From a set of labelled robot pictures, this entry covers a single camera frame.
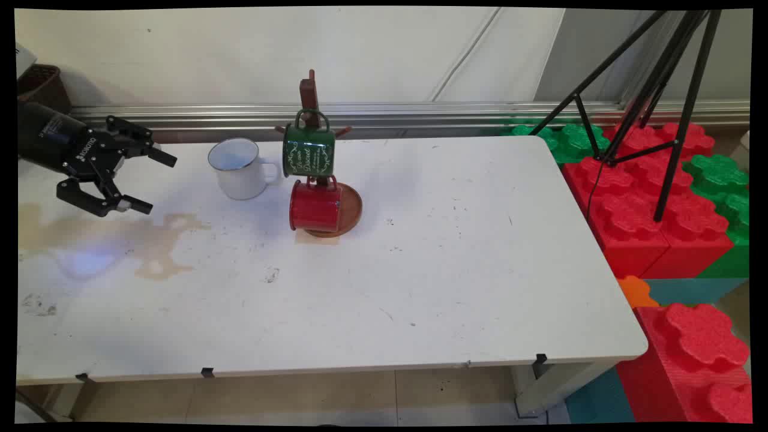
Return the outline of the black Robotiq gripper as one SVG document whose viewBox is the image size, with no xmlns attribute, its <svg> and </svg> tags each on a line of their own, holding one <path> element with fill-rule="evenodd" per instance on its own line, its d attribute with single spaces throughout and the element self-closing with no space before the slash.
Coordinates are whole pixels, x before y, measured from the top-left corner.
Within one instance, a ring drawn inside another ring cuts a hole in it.
<svg viewBox="0 0 768 432">
<path fill-rule="evenodd" d="M 153 131 L 116 116 L 107 116 L 101 130 L 36 102 L 17 104 L 17 156 L 70 178 L 61 181 L 56 197 L 104 218 L 111 211 L 150 214 L 153 205 L 115 191 L 104 192 L 100 182 L 112 181 L 128 158 L 147 157 L 175 167 L 176 157 L 161 149 Z M 82 191 L 93 182 L 103 197 Z"/>
</svg>

